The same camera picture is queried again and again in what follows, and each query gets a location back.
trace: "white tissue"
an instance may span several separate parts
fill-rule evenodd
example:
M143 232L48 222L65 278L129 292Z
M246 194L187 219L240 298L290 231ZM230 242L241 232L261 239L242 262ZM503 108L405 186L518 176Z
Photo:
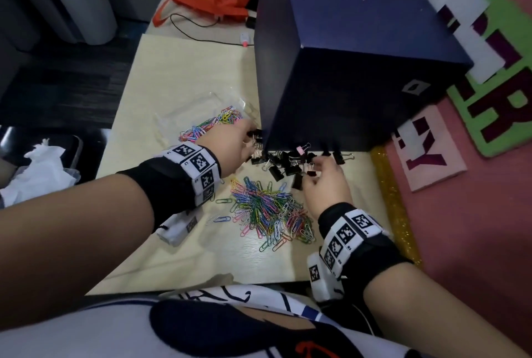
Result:
M64 148L49 146L47 139L34 147L33 151L24 155L31 159L30 166L11 180L6 188L0 189L5 207L66 189L76 183L76 179L63 170L61 155L65 152Z

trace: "navy blue box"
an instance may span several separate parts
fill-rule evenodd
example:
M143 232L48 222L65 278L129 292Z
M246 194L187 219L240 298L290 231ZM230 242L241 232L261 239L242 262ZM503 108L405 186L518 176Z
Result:
M368 151L472 66L428 0L259 0L264 144Z

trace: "wrist strap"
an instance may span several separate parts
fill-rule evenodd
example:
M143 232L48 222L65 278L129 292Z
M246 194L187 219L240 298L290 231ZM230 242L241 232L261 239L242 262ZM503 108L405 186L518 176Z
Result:
M332 225L323 241L320 255L335 278L340 278L342 268L351 254L368 238L382 233L382 227L361 209L342 215Z
M220 184L220 168L207 148L192 142L180 142L157 156L179 164L190 177L196 207L210 199Z

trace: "clear plastic bag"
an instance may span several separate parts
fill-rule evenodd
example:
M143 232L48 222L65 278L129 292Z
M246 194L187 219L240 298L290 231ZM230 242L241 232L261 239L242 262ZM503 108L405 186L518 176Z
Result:
M237 96L209 92L207 95L198 97L178 107L173 112L162 116L156 114L155 120L159 132L168 142L168 145L173 145L179 142L179 135L183 131L219 115L223 109L229 106L235 107L245 119L249 119L248 112L250 108L244 99Z

